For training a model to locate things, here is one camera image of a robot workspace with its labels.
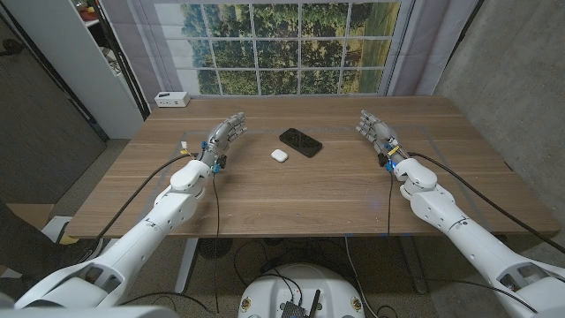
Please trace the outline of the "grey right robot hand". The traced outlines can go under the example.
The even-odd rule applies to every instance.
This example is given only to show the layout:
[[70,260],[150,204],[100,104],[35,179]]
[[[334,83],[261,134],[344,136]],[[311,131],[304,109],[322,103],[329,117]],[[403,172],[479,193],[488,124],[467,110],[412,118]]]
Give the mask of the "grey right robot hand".
[[356,130],[373,145],[380,167],[392,171],[409,156],[403,151],[396,131],[367,110],[362,110]]

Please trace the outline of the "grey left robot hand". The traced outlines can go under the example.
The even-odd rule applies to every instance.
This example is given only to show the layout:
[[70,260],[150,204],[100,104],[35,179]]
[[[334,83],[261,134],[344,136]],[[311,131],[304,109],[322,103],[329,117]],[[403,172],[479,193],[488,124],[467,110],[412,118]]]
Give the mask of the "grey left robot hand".
[[217,160],[227,153],[230,143],[246,132],[244,112],[228,117],[209,132],[200,161],[213,167]]

